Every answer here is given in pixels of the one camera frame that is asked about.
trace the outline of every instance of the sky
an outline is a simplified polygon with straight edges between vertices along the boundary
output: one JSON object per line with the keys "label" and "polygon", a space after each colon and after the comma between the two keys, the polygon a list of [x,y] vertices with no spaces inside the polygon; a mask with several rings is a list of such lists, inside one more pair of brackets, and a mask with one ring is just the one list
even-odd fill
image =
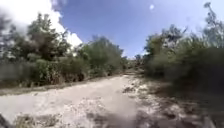
{"label": "sky", "polygon": [[[210,0],[219,19],[224,20],[223,0]],[[105,36],[133,57],[144,53],[150,34],[175,24],[200,31],[208,0],[0,0],[0,10],[25,31],[38,12],[47,13],[59,32],[69,30],[74,46],[87,43],[93,35]]]}

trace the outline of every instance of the treeline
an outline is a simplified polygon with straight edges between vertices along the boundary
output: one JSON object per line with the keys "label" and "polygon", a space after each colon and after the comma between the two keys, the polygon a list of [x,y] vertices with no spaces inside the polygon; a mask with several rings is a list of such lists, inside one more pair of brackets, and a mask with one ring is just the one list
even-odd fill
{"label": "treeline", "polygon": [[224,23],[209,10],[202,33],[187,33],[172,25],[149,36],[142,57],[146,75],[171,81],[178,88],[223,91]]}
{"label": "treeline", "polygon": [[123,50],[105,37],[72,48],[67,33],[51,27],[48,15],[21,34],[0,18],[0,86],[42,86],[108,76],[126,69]]}

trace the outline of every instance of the blue sky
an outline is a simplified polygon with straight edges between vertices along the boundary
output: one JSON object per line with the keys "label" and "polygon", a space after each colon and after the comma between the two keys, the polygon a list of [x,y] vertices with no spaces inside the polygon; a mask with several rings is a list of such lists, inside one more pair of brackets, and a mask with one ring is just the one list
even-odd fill
{"label": "blue sky", "polygon": [[[103,35],[133,57],[143,53],[148,35],[175,24],[200,31],[207,10],[206,0],[68,0],[60,9],[61,23],[83,42]],[[221,0],[211,0],[218,16]]]}

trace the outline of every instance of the rocky ground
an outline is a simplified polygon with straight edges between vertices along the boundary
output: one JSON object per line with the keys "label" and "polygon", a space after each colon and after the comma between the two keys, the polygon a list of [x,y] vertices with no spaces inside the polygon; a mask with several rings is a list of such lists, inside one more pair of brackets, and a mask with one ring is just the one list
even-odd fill
{"label": "rocky ground", "polygon": [[153,86],[134,76],[116,76],[64,89],[1,96],[0,112],[18,128],[215,127],[197,104],[149,94]]}

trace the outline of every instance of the gravel path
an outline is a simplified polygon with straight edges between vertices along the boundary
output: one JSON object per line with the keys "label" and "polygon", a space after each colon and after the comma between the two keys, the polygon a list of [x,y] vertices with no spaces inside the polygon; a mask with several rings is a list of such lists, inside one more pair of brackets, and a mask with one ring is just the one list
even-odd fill
{"label": "gravel path", "polygon": [[1,96],[0,112],[10,122],[24,114],[51,114],[58,115],[61,124],[66,127],[91,127],[92,124],[86,119],[87,113],[106,110],[111,113],[125,112],[125,116],[129,117],[135,115],[136,103],[122,94],[122,89],[130,82],[128,76],[117,76],[60,90]]}
{"label": "gravel path", "polygon": [[0,113],[11,123],[26,114],[44,117],[42,122],[52,115],[57,122],[50,121],[47,127],[53,128],[214,128],[192,105],[148,94],[153,86],[123,75],[64,89],[5,95],[0,97]]}

